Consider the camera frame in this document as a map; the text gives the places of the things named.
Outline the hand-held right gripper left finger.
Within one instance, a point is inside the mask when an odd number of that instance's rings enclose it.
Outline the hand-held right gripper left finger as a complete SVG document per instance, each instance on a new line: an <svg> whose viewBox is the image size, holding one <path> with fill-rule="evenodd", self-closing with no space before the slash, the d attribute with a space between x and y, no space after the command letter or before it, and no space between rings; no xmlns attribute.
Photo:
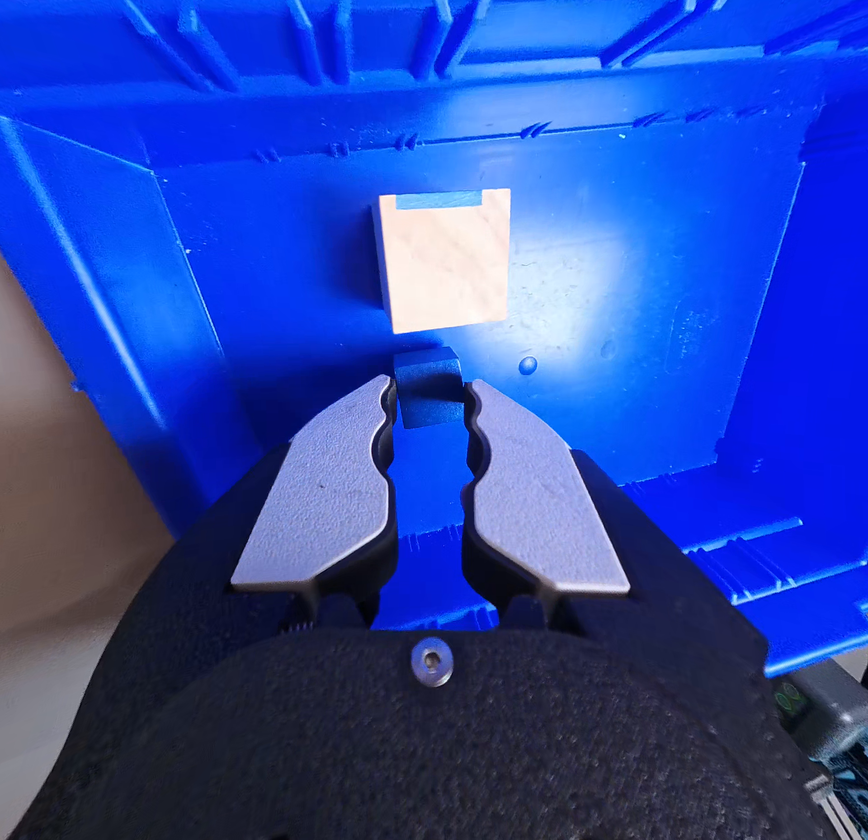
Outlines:
<svg viewBox="0 0 868 840"><path fill-rule="evenodd" d="M396 382L378 375L291 439L231 576L235 592L290 593L319 616L331 597L373 624L398 557Z"/></svg>

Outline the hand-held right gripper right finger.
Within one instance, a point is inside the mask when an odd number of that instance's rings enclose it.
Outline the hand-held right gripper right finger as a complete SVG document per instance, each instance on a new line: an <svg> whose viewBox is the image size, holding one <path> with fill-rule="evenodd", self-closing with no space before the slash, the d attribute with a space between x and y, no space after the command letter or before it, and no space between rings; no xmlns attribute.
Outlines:
<svg viewBox="0 0 868 840"><path fill-rule="evenodd" d="M472 479L462 488L462 574L500 614L516 597L627 597L631 585L570 446L487 382L467 383Z"/></svg>

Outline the grey desk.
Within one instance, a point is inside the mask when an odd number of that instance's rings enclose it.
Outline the grey desk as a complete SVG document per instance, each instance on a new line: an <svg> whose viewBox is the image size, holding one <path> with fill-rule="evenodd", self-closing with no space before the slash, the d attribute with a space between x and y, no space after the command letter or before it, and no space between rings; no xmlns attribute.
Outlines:
<svg viewBox="0 0 868 840"><path fill-rule="evenodd" d="M57 760L104 647L174 539L5 260L1 837Z"/></svg>

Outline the grey device with green label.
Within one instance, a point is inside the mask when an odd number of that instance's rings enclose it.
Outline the grey device with green label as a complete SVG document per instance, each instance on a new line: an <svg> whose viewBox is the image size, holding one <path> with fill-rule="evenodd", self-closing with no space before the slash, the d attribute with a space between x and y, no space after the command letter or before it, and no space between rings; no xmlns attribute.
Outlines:
<svg viewBox="0 0 868 840"><path fill-rule="evenodd" d="M809 759L826 763L866 735L866 689L838 661L788 672L772 685L780 725Z"/></svg>

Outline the blue plastic bin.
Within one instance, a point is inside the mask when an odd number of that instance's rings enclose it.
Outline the blue plastic bin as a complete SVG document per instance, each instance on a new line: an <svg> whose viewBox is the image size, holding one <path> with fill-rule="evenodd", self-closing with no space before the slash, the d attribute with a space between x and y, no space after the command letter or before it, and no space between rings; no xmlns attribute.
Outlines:
<svg viewBox="0 0 868 840"><path fill-rule="evenodd" d="M396 335L373 202L485 188L507 318ZM866 0L2 0L2 252L175 535L445 346L866 646Z"/></svg>

